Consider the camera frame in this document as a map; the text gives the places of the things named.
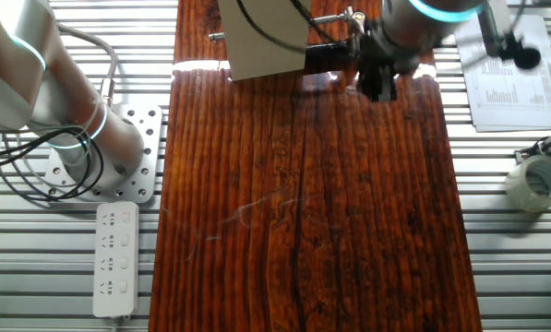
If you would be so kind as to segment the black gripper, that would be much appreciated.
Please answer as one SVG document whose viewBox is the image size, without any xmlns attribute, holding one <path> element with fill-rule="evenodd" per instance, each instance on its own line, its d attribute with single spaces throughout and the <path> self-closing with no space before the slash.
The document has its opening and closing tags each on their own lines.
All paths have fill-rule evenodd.
<svg viewBox="0 0 551 332">
<path fill-rule="evenodd" d="M 377 69 L 380 72 L 380 102 L 397 98 L 393 75 L 405 75 L 418 67 L 418 53 L 395 45 L 382 29 L 366 30 L 358 38 L 358 88 L 372 102 L 377 102 Z"/>
</svg>

